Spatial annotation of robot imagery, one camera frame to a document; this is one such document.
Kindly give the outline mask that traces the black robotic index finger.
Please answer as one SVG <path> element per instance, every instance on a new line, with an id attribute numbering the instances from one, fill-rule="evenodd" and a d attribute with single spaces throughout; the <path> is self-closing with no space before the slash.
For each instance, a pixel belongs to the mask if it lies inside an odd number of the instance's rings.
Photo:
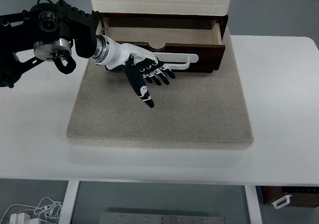
<path id="1" fill-rule="evenodd" d="M 170 78 L 175 79 L 175 74 L 166 64 L 163 65 L 163 70 L 169 75 Z"/>

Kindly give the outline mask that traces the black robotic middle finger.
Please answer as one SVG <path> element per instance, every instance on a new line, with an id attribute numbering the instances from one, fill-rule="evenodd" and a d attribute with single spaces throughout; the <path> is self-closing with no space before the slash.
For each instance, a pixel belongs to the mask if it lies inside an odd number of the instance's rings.
<path id="1" fill-rule="evenodd" d="M 164 75 L 164 73 L 162 72 L 160 68 L 156 69 L 156 75 L 158 75 L 166 85 L 169 85 L 169 81 L 167 77 Z"/>

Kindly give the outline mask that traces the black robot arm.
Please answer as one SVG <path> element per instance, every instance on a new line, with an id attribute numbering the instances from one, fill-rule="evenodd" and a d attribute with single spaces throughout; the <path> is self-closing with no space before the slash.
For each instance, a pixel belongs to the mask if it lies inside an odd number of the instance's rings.
<path id="1" fill-rule="evenodd" d="M 0 18 L 0 85 L 13 88 L 22 74 L 44 61 L 63 74 L 76 68 L 72 48 L 111 72 L 124 72 L 138 97 L 150 108 L 154 102 L 147 83 L 169 84 L 175 75 L 154 53 L 96 34 L 98 12 L 88 14 L 63 0 L 38 0 L 30 10 Z"/>

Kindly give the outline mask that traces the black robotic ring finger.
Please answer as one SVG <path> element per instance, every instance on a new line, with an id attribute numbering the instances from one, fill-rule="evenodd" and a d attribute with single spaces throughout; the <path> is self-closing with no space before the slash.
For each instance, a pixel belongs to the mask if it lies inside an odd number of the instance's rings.
<path id="1" fill-rule="evenodd" d="M 149 77 L 151 78 L 152 81 L 154 81 L 158 86 L 161 86 L 161 82 L 158 79 L 157 75 L 162 74 L 161 71 L 153 71 L 149 73 Z"/>

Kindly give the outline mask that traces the black robotic little finger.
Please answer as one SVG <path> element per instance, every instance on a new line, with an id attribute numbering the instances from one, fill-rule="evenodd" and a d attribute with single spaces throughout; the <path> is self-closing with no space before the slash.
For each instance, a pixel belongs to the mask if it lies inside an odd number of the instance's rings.
<path id="1" fill-rule="evenodd" d="M 150 73 L 142 73 L 142 77 L 148 82 L 148 83 L 153 83 L 153 80 L 152 80 L 152 75 L 153 75 L 153 72 L 150 72 Z"/>

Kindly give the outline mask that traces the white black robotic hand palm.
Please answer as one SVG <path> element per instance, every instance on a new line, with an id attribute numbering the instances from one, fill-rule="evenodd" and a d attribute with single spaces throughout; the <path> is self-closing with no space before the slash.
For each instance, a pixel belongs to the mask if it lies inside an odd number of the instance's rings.
<path id="1" fill-rule="evenodd" d="M 155 53 L 130 43 L 120 44 L 105 35 L 97 35 L 97 47 L 94 53 L 94 63 L 113 70 L 125 65 L 133 57 L 135 65 L 143 67 L 154 66 L 156 69 L 166 70 L 166 65 Z"/>

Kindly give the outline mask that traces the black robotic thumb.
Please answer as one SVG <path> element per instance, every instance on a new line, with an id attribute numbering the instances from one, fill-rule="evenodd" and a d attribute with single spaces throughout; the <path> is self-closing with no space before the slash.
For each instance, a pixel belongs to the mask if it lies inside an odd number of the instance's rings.
<path id="1" fill-rule="evenodd" d="M 132 60 L 125 62 L 124 72 L 136 95 L 150 108 L 155 106 L 139 68 Z"/>

